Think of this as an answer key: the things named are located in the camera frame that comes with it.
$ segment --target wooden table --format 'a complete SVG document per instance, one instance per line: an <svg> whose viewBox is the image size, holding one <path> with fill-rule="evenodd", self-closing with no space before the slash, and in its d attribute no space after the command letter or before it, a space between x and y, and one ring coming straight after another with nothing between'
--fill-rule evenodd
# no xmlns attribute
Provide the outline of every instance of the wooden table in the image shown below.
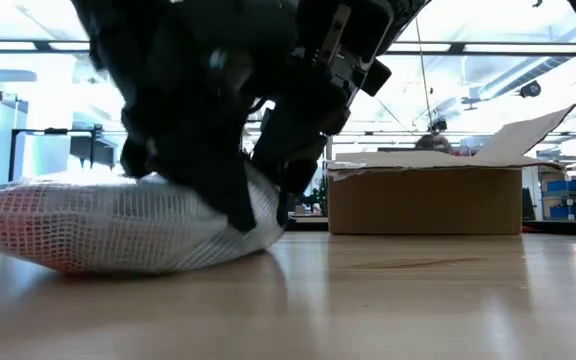
<svg viewBox="0 0 576 360"><path fill-rule="evenodd" d="M0 360L576 359L576 238L287 234L158 279L0 255Z"/></svg>

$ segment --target blue bin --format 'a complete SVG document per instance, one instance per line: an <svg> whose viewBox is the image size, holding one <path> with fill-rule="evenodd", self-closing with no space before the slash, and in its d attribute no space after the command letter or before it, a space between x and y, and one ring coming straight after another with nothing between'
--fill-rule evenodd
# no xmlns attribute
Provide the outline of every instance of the blue bin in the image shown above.
<svg viewBox="0 0 576 360"><path fill-rule="evenodd" d="M576 219L576 206L570 207L570 212L575 215ZM553 219L568 219L568 208L567 207L551 207L550 217Z"/></svg>
<svg viewBox="0 0 576 360"><path fill-rule="evenodd" d="M549 181L547 183L548 191L576 191L576 180L566 181Z"/></svg>

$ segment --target mesh bag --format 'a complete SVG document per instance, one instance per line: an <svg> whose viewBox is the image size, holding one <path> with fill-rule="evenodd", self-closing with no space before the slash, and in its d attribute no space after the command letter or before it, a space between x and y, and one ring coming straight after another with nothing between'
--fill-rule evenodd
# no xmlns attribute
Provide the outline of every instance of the mesh bag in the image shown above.
<svg viewBox="0 0 576 360"><path fill-rule="evenodd" d="M276 189L247 169L257 227L242 234L191 189L87 173L0 186L0 251L64 273L161 274L233 260L281 237Z"/></svg>

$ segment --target person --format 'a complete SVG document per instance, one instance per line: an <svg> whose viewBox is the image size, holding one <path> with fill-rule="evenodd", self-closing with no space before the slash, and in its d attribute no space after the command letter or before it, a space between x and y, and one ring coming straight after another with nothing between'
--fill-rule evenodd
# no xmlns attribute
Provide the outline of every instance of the person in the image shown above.
<svg viewBox="0 0 576 360"><path fill-rule="evenodd" d="M452 153L452 146L445 136L439 133L431 133L422 136L417 140L415 144L415 149L417 150L435 150L445 152L447 154Z"/></svg>

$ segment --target open cardboard box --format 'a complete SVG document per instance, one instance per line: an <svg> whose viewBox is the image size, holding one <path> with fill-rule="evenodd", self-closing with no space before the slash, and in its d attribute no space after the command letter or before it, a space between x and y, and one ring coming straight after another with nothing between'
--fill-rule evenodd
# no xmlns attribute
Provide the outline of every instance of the open cardboard box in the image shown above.
<svg viewBox="0 0 576 360"><path fill-rule="evenodd" d="M524 156L574 105L508 124L473 157L435 151L338 154L327 164L328 226L346 235L517 235Z"/></svg>

